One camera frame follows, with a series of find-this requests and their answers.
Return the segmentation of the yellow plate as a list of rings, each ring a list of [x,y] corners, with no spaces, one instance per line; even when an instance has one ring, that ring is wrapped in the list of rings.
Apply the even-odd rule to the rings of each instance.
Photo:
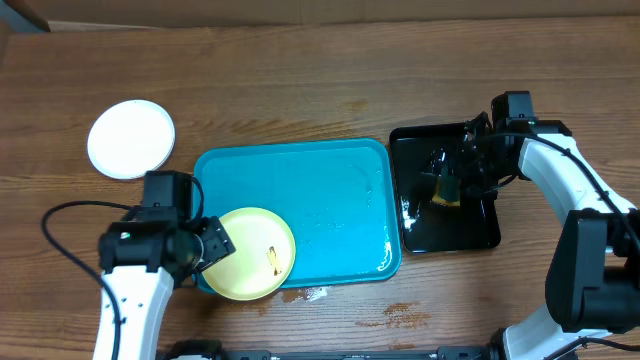
[[[256,207],[233,210],[220,218],[235,252],[202,272],[217,294],[252,301],[277,290],[292,271],[296,244],[287,223]]]

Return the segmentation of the yellow green sponge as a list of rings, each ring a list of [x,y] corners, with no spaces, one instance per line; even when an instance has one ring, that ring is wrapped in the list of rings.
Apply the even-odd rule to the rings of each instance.
[[[437,177],[432,201],[448,207],[460,206],[459,178],[452,175],[447,167],[443,167]]]

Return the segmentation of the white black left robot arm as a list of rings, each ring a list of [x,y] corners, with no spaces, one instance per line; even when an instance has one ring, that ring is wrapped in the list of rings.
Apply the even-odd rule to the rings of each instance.
[[[153,359],[174,289],[236,252],[217,217],[114,222],[99,241],[104,282],[95,359]]]

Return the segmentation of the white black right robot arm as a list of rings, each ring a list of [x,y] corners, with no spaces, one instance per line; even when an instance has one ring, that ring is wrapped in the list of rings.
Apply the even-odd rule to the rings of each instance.
[[[443,190],[495,194],[499,180],[533,182],[562,225],[545,280],[545,303],[499,330],[487,359],[560,359],[639,325],[639,210],[587,163],[560,121],[533,114],[457,125],[457,185]]]

